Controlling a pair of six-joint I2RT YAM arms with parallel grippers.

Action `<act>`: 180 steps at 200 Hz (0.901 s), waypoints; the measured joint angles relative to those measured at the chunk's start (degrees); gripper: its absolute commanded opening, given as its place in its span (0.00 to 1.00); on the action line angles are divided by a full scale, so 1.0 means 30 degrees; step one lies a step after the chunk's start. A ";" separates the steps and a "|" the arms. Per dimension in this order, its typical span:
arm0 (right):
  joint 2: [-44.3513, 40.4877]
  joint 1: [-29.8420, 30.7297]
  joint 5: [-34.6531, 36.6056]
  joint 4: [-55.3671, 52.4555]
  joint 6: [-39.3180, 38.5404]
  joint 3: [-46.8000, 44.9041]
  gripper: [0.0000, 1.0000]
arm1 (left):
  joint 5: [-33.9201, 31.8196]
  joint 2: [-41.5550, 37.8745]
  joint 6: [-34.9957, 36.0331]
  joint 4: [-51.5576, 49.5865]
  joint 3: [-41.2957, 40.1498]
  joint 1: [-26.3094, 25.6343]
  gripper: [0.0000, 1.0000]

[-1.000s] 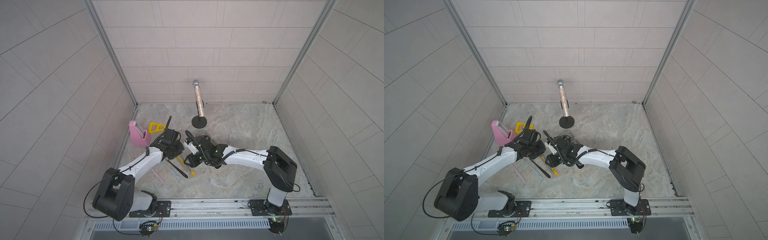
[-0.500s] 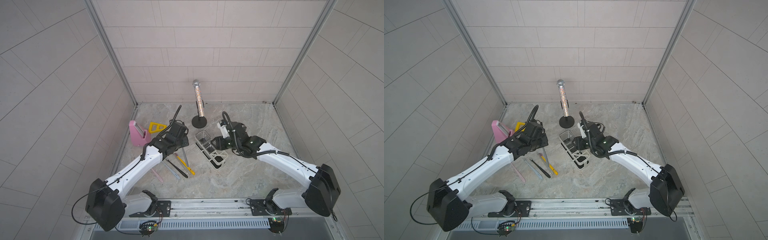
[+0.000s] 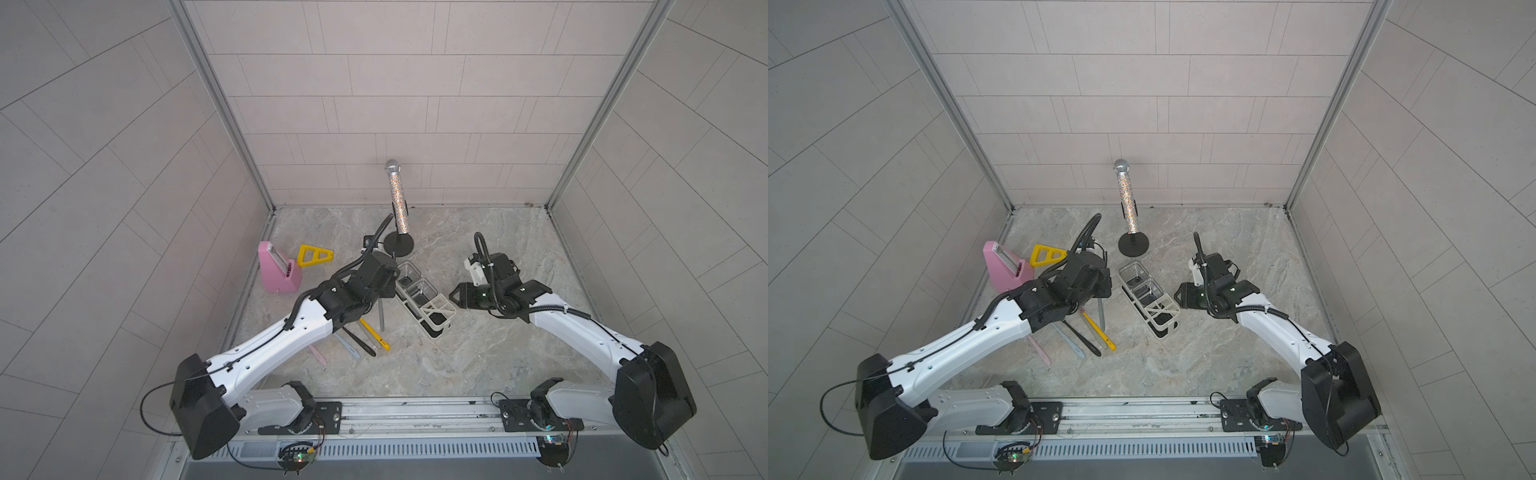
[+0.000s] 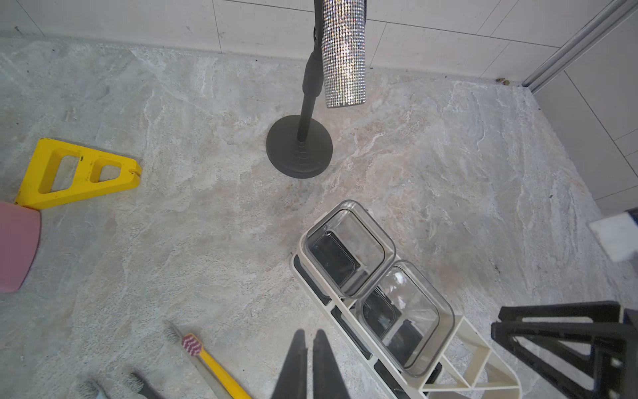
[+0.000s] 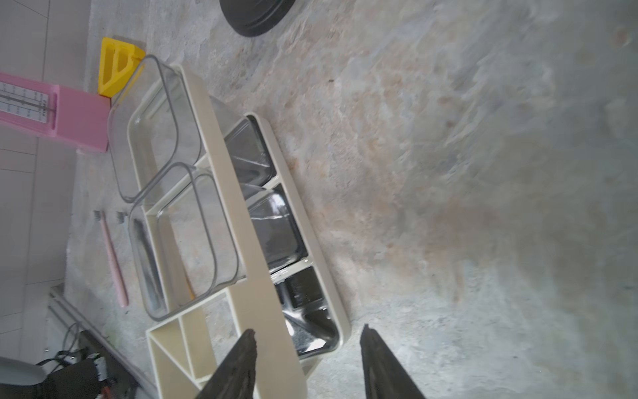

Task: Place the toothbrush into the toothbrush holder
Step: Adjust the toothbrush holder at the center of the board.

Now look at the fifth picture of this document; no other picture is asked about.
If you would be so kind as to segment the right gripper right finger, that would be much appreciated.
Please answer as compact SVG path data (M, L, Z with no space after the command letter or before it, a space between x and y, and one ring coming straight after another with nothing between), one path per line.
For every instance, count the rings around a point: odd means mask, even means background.
M362 330L360 346L367 399L425 399L380 334L368 324Z

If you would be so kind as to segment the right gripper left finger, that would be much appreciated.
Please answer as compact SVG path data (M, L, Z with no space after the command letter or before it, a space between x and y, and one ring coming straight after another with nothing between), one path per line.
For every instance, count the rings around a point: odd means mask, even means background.
M257 357L255 331L247 329L196 398L253 398Z

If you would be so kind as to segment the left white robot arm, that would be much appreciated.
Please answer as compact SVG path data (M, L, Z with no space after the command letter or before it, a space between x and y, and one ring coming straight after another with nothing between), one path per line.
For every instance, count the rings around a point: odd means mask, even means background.
M36 364L1 358L1 398L102 398L103 384L91 360L47 373Z

